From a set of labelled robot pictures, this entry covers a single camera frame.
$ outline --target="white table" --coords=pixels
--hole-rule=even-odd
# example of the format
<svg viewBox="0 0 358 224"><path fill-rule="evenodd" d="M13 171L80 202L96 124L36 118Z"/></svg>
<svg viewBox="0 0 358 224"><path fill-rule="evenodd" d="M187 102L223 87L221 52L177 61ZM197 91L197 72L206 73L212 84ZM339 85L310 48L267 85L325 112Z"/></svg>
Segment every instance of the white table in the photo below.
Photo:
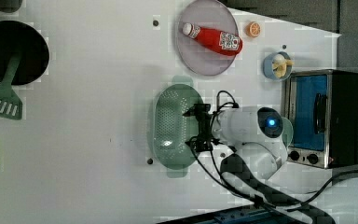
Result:
<svg viewBox="0 0 358 224"><path fill-rule="evenodd" d="M297 71L334 68L337 35L232 10L244 49L224 74L204 77L174 45L175 20L189 2L28 0L13 15L0 12L0 21L40 30L52 58L48 74L18 88L24 120L0 119L0 224L155 223L249 203L196 163L185 178L146 164L153 98L184 75L205 103L227 90L240 105L280 109L281 83L264 78L263 59L287 45ZM260 37L245 36L249 21L261 23Z"/></svg>

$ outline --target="bottle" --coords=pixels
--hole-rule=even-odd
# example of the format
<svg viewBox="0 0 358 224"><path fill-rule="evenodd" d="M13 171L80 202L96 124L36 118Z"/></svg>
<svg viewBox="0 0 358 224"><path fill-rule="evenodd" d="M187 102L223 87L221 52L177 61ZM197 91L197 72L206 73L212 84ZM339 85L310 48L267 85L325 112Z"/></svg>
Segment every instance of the bottle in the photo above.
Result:
<svg viewBox="0 0 358 224"><path fill-rule="evenodd" d="M234 56L242 50L242 40L239 36L212 28L186 23L183 26L183 34L219 54Z"/></svg>

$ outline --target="black pan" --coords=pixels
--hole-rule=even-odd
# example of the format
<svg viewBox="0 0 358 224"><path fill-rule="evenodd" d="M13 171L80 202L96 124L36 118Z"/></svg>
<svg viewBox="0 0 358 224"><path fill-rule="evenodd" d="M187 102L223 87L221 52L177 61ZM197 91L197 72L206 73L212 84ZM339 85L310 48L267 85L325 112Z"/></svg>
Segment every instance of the black pan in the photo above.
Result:
<svg viewBox="0 0 358 224"><path fill-rule="evenodd" d="M18 21L0 21L0 81L16 48L22 50L12 85L25 85L40 78L48 67L48 45L33 27Z"/></svg>

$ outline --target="small bowl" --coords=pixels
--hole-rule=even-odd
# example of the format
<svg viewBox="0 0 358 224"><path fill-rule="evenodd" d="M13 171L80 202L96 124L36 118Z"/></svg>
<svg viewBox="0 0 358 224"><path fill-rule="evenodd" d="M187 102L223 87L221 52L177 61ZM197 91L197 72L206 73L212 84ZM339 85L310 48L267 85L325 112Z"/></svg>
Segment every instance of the small bowl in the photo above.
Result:
<svg viewBox="0 0 358 224"><path fill-rule="evenodd" d="M287 65L287 69L286 69L286 73L284 74L283 77L276 77L275 76L275 72L274 70L272 69L272 62L274 60L274 57L277 55L277 54L281 54L286 60L291 60L291 58L289 57L289 55L283 51L281 52L278 52L278 53L273 53L273 54L270 54L265 60L264 60L264 63L263 63L263 69L264 69L264 76L269 78L269 79L272 79L272 80L285 80L287 78L290 77L290 74L292 73L292 66L291 65Z"/></svg>

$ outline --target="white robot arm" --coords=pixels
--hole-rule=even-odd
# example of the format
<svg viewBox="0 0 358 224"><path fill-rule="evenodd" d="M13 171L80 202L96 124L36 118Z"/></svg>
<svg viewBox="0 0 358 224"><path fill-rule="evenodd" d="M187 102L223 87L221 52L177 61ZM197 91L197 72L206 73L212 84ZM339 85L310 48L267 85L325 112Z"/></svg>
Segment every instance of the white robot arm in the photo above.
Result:
<svg viewBox="0 0 358 224"><path fill-rule="evenodd" d="M203 107L203 116L207 108L210 106ZM203 125L206 120L212 121L210 126L200 128L211 132L201 134L204 139L198 142L211 150L208 141L214 139L234 151L222 160L219 174L222 183L235 195L254 199L254 203L304 223L358 223L358 178L322 189L314 197L312 194L299 197L282 192L279 186L269 183L287 160L282 140L282 118L278 112L264 106L249 106L217 111L213 116L207 119L198 116L197 120L202 120ZM195 144L188 144L192 150L197 148Z"/></svg>

